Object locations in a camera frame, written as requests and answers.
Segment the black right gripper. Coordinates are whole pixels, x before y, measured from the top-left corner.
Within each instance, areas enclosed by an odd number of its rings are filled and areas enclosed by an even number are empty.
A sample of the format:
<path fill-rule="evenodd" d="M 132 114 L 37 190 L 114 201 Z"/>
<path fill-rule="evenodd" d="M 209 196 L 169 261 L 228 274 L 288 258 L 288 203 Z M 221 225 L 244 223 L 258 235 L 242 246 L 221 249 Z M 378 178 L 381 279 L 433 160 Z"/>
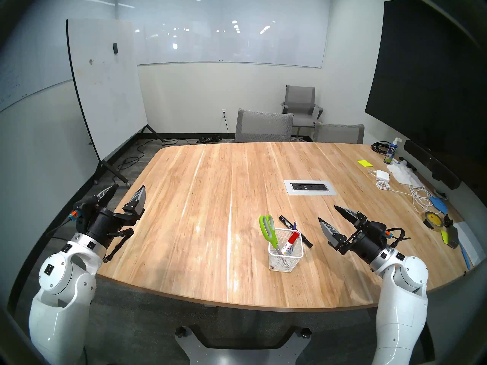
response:
<path fill-rule="evenodd" d="M 359 229 L 350 238 L 347 238 L 319 217 L 318 221 L 328 244 L 342 255 L 348 251 L 353 251 L 366 264 L 372 263 L 388 245 L 385 237 L 387 227 L 364 226 L 368 223 L 368 219 L 361 212 L 355 212 L 337 205 L 334 205 L 334 208 L 355 228 Z"/>

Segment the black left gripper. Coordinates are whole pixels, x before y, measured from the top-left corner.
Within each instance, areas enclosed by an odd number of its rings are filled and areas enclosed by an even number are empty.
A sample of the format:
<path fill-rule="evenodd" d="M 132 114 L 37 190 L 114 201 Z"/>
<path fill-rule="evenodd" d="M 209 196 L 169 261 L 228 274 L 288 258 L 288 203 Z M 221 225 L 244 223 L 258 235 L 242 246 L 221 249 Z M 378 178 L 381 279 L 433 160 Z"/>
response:
<path fill-rule="evenodd" d="M 115 237 L 132 236 L 132 220 L 138 221 L 145 211 L 146 188 L 142 185 L 123 206 L 124 213 L 115 213 L 107 209 L 109 202 L 115 196 L 119 186 L 113 184 L 96 195 L 96 211 L 89 220 L 84 234 L 97 241 L 103 247 L 109 247 Z"/>

